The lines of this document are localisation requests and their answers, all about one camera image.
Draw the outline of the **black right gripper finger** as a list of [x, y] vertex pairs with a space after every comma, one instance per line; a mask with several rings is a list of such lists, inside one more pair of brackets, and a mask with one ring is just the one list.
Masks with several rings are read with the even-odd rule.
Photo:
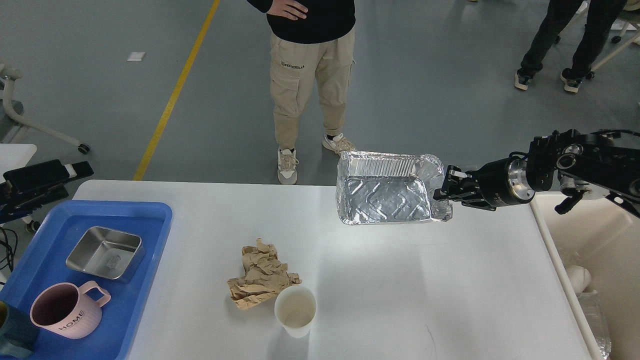
[[444, 176], [441, 187], [434, 191], [434, 200], [463, 202], [476, 197], [476, 179], [473, 177], [473, 171], [462, 172], [461, 168], [449, 165]]
[[477, 208], [487, 211], [495, 211], [497, 207], [487, 202], [481, 194], [453, 194], [450, 196], [450, 200], [454, 202], [460, 202], [464, 207]]

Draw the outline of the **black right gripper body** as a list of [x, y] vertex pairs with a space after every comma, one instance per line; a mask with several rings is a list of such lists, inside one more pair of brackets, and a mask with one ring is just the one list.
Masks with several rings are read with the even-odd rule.
[[469, 170], [475, 178], [475, 194], [497, 208], [530, 203], [536, 192], [528, 183], [526, 167], [525, 159], [510, 157]]

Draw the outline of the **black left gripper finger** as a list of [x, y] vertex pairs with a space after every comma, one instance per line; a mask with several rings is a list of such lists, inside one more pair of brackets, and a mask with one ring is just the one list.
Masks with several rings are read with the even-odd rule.
[[26, 195], [48, 191], [92, 175], [94, 169], [87, 161], [62, 164], [59, 159], [54, 159], [7, 171], [3, 173], [3, 178], [8, 182], [12, 194]]
[[54, 186], [41, 194], [34, 194], [23, 198], [13, 198], [1, 205], [0, 223], [5, 224], [25, 218], [44, 205], [65, 199], [69, 192], [63, 185]]

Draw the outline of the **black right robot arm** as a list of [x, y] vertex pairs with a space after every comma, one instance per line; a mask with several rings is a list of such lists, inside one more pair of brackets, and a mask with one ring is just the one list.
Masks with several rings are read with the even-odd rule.
[[596, 188], [629, 214], [639, 216], [639, 150], [615, 146], [622, 129], [601, 129], [581, 134], [570, 129], [537, 136], [527, 152], [489, 162], [478, 170], [447, 167], [444, 181], [434, 191], [437, 201], [460, 202], [464, 207], [494, 211], [530, 203], [534, 195], [549, 191], [560, 181], [565, 199], [555, 211], [566, 214]]

